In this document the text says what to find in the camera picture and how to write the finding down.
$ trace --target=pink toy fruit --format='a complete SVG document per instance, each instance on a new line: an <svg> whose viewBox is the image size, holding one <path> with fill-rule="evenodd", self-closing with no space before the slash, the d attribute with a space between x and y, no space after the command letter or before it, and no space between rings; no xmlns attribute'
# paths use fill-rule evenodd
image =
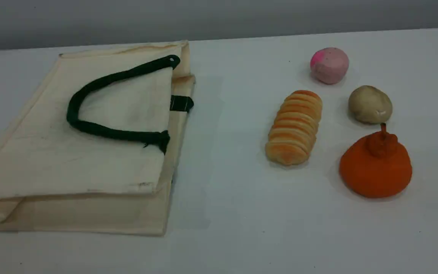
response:
<svg viewBox="0 0 438 274"><path fill-rule="evenodd" d="M325 48L316 52L311 59L312 75L322 83L339 83L349 68L347 54L338 48Z"/></svg>

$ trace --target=bread roll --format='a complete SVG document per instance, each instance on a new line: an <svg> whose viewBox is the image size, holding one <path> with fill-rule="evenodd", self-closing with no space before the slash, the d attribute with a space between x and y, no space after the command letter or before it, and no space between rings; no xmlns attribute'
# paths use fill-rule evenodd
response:
<svg viewBox="0 0 438 274"><path fill-rule="evenodd" d="M269 160L285 166L309 159L322 114L322 100L314 92L297 90L276 114L265 146Z"/></svg>

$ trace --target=bag handle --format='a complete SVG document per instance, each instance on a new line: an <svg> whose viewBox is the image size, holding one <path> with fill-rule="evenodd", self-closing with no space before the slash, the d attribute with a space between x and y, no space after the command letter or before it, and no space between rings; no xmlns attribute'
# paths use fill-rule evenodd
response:
<svg viewBox="0 0 438 274"><path fill-rule="evenodd" d="M172 67L172 69L175 69L178 64L180 64L180 58L176 55L169 55L129 70L98 78L88 83L78 92L76 92L70 99L70 102L68 102L67 122L73 128L88 134L115 140L141 142L144 143L144 147L147 147L148 145L155 145L160 148L160 151L162 151L163 154L165 154L167 152L168 142L170 142L168 130L164 130L163 132L136 132L112 129L96 123L80 120L79 109L87 95L91 94L92 92L96 92L117 81L128 80L130 78L152 73L167 67Z"/></svg>

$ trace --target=white tabletop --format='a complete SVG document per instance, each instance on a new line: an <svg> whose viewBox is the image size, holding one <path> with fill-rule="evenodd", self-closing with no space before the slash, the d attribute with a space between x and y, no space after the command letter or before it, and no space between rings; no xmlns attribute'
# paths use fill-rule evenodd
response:
<svg viewBox="0 0 438 274"><path fill-rule="evenodd" d="M438 30L334 33L191 42L197 77L163 238L0 233L0 273L438 273ZM321 48L343 49L346 78L309 77ZM57 54L111 46L0 51L0 134ZM399 196L370 201L342 183L344 151L375 132L347 115L374 85L394 105L389 132L410 154ZM283 99L323 99L309 162L285 170L264 154Z"/></svg>

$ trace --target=background wall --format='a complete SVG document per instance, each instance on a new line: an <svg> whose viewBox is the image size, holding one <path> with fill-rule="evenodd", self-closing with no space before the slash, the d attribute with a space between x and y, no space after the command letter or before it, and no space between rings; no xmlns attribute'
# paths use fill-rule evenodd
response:
<svg viewBox="0 0 438 274"><path fill-rule="evenodd" d="M0 49L438 27L438 0L0 0Z"/></svg>

